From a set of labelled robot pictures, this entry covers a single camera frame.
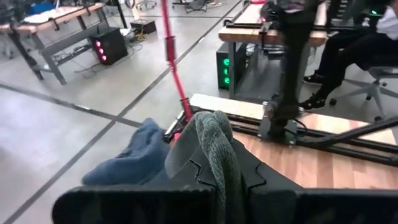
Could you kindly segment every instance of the wooden table top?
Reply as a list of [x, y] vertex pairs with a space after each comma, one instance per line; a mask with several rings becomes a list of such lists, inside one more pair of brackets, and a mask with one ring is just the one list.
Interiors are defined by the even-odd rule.
[[[235, 20], [235, 23], [253, 24], [259, 23], [260, 9], [262, 5], [252, 4]], [[320, 4], [318, 14], [315, 20], [316, 25], [326, 24], [326, 3]], [[223, 27], [218, 32], [218, 37], [226, 42], [259, 42], [261, 41], [260, 29], [237, 29]], [[311, 33], [310, 43], [314, 46], [321, 46], [327, 38], [327, 33], [322, 31], [313, 31]], [[278, 32], [270, 30], [266, 35], [267, 43], [279, 44], [281, 42]]]
[[[88, 8], [89, 11], [95, 11], [103, 7], [103, 3], [96, 3]], [[83, 6], [61, 6], [58, 9], [52, 9], [51, 11], [43, 12], [43, 16], [52, 17], [55, 19], [57, 24], [69, 21], [78, 16], [87, 14], [87, 10]], [[20, 25], [16, 27], [16, 31], [21, 34], [34, 34], [40, 30], [45, 30], [53, 26], [53, 21], [44, 22], [39, 25]], [[11, 32], [10, 25], [4, 24], [0, 25], [1, 32]]]
[[[193, 106], [261, 119], [262, 105], [195, 94]], [[310, 129], [341, 133], [366, 123], [320, 114], [308, 114], [302, 122]], [[255, 136], [234, 133], [248, 151], [290, 180], [307, 188], [398, 189], [398, 168], [305, 147], [286, 147]], [[392, 131], [383, 130], [363, 139], [396, 144]]]

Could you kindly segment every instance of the black seat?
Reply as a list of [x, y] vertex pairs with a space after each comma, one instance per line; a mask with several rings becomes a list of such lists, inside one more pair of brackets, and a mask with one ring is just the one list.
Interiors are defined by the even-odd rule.
[[375, 55], [366, 62], [356, 64], [364, 71], [372, 67], [398, 67], [398, 55]]

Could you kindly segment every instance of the black pants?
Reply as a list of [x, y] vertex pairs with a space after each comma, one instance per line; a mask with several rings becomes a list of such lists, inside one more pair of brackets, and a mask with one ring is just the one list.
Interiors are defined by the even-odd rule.
[[385, 34], [362, 30], [338, 33], [330, 37], [316, 72], [325, 77], [317, 95], [326, 98], [340, 86], [349, 65], [366, 62], [374, 55], [396, 54], [398, 54], [398, 41], [391, 40]]

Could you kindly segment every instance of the wooden platform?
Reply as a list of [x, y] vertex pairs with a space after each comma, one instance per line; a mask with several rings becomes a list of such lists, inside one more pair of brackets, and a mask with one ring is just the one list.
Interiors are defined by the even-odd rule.
[[[249, 118], [262, 118], [262, 105], [195, 94], [191, 105], [220, 110]], [[302, 122], [310, 129], [341, 133], [366, 123], [319, 114], [308, 114]], [[262, 162], [303, 187], [398, 189], [398, 168], [330, 154], [304, 147], [285, 147], [263, 142], [255, 136], [235, 133]], [[364, 136], [364, 139], [396, 144], [390, 129]]]
[[[235, 23], [253, 24], [259, 23], [260, 9], [262, 5], [252, 4], [235, 20]], [[326, 24], [326, 3], [319, 5], [318, 14], [315, 21], [316, 25]], [[236, 29], [223, 27], [218, 32], [218, 37], [226, 42], [259, 42], [261, 41], [260, 29]], [[310, 43], [314, 46], [321, 46], [327, 38], [326, 32], [313, 31]], [[279, 44], [281, 42], [277, 31], [270, 30], [266, 35], [266, 42]]]

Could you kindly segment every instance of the desk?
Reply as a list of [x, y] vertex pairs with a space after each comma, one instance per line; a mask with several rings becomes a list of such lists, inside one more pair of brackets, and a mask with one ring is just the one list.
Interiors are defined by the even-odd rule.
[[[254, 119], [262, 119], [262, 105], [194, 94], [192, 106], [221, 110]], [[308, 128], [341, 133], [366, 123], [319, 114], [302, 118]], [[398, 189], [398, 168], [353, 159], [305, 147], [286, 147], [241, 133], [234, 133], [248, 151], [262, 162], [306, 188]], [[364, 136], [365, 139], [396, 144], [390, 129]]]
[[[243, 11], [233, 19], [235, 23], [253, 24], [259, 23], [259, 11], [262, 5], [250, 4], [244, 7]], [[326, 24], [326, 3], [319, 5], [316, 25]], [[229, 64], [234, 65], [234, 52], [236, 43], [255, 43], [261, 42], [262, 35], [260, 29], [235, 29], [223, 27], [218, 32], [218, 37], [228, 42], [229, 45]], [[302, 78], [307, 67], [308, 56], [310, 55], [310, 46], [321, 46], [327, 38], [326, 32], [314, 31], [311, 33], [308, 45], [305, 46], [302, 53], [302, 61], [299, 70], [299, 81], [297, 92], [300, 93]], [[264, 37], [267, 44], [281, 44], [282, 40], [277, 31], [270, 30]], [[255, 51], [251, 61], [244, 74], [238, 74], [234, 68], [229, 69], [229, 98], [236, 100], [251, 101], [262, 103], [269, 101], [271, 96], [279, 91], [280, 65], [268, 63], [267, 55], [260, 50]]]
[[[55, 75], [61, 85], [65, 85], [66, 81], [63, 75], [61, 74], [58, 66], [68, 62], [69, 60], [77, 57], [83, 52], [89, 50], [90, 47], [84, 47], [81, 50], [75, 52], [74, 54], [68, 55], [65, 58], [55, 61], [52, 56], [57, 52], [74, 45], [75, 43], [82, 41], [84, 39], [88, 39], [89, 36], [97, 33], [98, 29], [105, 29], [109, 27], [108, 21], [106, 20], [105, 14], [102, 10], [103, 3], [96, 3], [88, 8], [84, 8], [82, 6], [62, 6], [58, 9], [53, 9], [51, 11], [44, 12], [46, 14], [51, 14], [51, 17], [54, 18], [54, 21], [57, 24], [61, 24], [65, 21], [69, 21], [71, 19], [78, 19], [79, 25], [81, 27], [81, 31], [68, 36], [62, 40], [58, 40], [53, 44], [45, 46], [43, 42], [40, 40], [37, 35], [38, 32], [46, 29], [50, 29], [54, 25], [54, 21], [44, 22], [38, 25], [32, 24], [23, 24], [19, 26], [15, 26], [14, 29], [11, 29], [9, 24], [4, 24], [0, 26], [0, 31], [8, 34], [10, 39], [13, 41], [15, 46], [21, 52], [21, 55], [25, 59], [26, 63], [29, 65], [30, 69], [36, 75], [39, 80], [43, 80], [43, 76], [41, 72], [51, 72]], [[99, 17], [99, 24], [93, 25], [91, 27], [87, 27], [82, 18], [83, 15], [88, 12], [95, 12]], [[41, 56], [43, 56], [49, 68], [41, 67], [37, 64], [36, 60], [29, 55], [24, 46], [20, 41], [20, 34], [29, 34], [32, 37], [33, 43], [36, 48], [39, 50]]]

